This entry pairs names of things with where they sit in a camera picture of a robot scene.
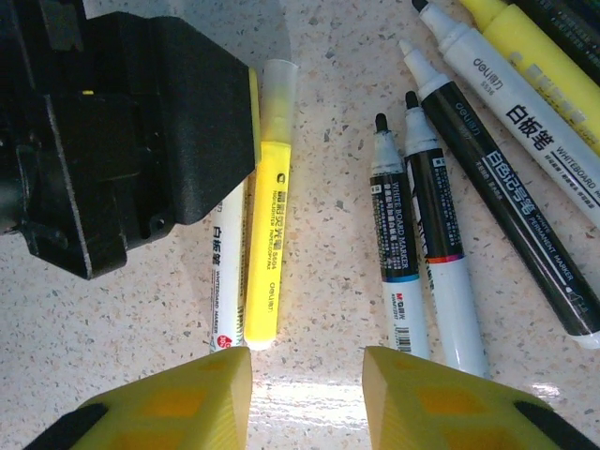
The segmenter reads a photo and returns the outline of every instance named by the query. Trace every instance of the white marker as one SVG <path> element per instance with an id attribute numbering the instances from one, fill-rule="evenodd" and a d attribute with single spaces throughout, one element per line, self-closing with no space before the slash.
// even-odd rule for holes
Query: white marker
<path id="1" fill-rule="evenodd" d="M 412 4 L 440 44 L 443 60 L 464 78 L 596 227 L 600 158 L 474 28 L 424 0 Z"/>
<path id="2" fill-rule="evenodd" d="M 416 94 L 406 94 L 406 166 L 446 365 L 489 378 L 443 151 Z"/>
<path id="3" fill-rule="evenodd" d="M 429 359 L 411 189 L 385 115 L 377 114 L 375 122 L 370 183 L 390 346 Z"/>
<path id="4" fill-rule="evenodd" d="M 213 218 L 213 324 L 210 351 L 243 345 L 246 182 L 215 208 Z"/>

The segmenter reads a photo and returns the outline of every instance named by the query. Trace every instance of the black marker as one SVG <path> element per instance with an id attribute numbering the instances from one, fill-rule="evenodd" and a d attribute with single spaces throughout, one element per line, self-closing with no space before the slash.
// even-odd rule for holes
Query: black marker
<path id="1" fill-rule="evenodd" d="M 581 347 L 600 348 L 600 301 L 457 85 L 400 41 L 427 116 Z"/>
<path id="2" fill-rule="evenodd" d="M 565 0 L 512 0 L 571 59 L 600 85 L 600 30 Z"/>
<path id="3" fill-rule="evenodd" d="M 406 108 L 406 172 L 446 365 L 489 378 L 446 160 L 413 91 Z"/>

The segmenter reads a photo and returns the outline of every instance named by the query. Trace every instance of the yellow highlighter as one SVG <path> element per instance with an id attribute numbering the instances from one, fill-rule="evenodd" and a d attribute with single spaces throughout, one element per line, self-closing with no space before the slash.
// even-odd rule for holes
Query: yellow highlighter
<path id="1" fill-rule="evenodd" d="M 264 66 L 261 154 L 256 169 L 244 339 L 266 350 L 278 330 L 283 231 L 292 155 L 298 66 L 272 59 Z"/>
<path id="2" fill-rule="evenodd" d="M 600 87 L 519 7 L 460 0 L 486 39 L 600 155 Z"/>

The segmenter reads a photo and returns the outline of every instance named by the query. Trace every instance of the yellow highlighter cap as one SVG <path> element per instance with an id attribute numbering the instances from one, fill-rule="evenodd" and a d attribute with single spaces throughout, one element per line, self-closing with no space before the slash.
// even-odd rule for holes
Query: yellow highlighter cap
<path id="1" fill-rule="evenodd" d="M 508 8 L 502 0 L 460 0 L 460 3 L 471 12 L 482 33 L 491 21 Z"/>
<path id="2" fill-rule="evenodd" d="M 264 65 L 261 104 L 261 139 L 292 145 L 293 106 L 298 66 L 283 59 Z"/>

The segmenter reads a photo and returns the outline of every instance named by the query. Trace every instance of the terrazzo surface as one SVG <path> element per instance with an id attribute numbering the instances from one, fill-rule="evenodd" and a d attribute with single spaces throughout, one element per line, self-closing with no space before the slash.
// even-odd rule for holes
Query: terrazzo surface
<path id="1" fill-rule="evenodd" d="M 471 22 L 458 2 L 439 4 Z M 432 35 L 406 0 L 90 0 L 86 10 L 179 16 L 254 67 L 272 57 L 300 66 L 279 333 L 273 348 L 252 354 L 248 448 L 370 448 L 363 350 L 386 342 L 368 186 L 373 119 L 387 113 L 403 136 L 402 99 L 414 85 L 399 38 L 452 73 Z M 600 293 L 600 232 L 465 91 Z M 493 378 L 539 396 L 600 442 L 600 353 L 565 336 L 447 156 Z M 208 353 L 210 236 L 210 217 L 176 227 L 93 281 L 31 257 L 20 236 L 0 238 L 0 448 L 22 448 L 97 393 Z M 432 359 L 442 361 L 429 297 L 427 315 Z"/>

